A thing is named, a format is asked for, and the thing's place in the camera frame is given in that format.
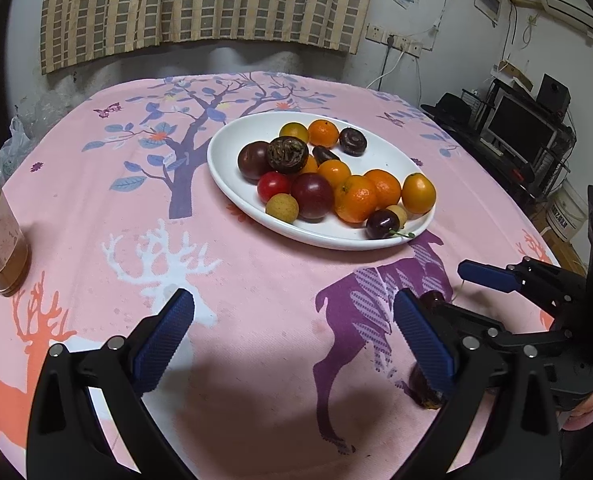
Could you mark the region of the person's right hand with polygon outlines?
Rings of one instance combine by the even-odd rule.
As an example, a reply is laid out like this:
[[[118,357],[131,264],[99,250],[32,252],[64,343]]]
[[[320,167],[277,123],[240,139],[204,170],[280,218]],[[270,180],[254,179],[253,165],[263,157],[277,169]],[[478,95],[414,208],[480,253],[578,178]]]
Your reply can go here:
[[[557,416],[561,430],[577,431],[593,423],[593,393],[589,398],[569,412],[561,412]]]

